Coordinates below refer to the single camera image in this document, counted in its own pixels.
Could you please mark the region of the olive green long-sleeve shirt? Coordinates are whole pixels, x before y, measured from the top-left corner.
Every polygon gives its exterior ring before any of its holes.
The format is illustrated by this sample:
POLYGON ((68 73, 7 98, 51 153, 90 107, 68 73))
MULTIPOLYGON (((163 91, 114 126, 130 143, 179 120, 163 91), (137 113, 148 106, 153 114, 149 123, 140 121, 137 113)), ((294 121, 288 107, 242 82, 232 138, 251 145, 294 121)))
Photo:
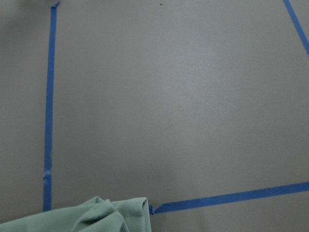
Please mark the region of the olive green long-sleeve shirt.
POLYGON ((150 232, 145 197, 111 202, 96 196, 81 205, 51 210, 0 225, 2 232, 150 232))

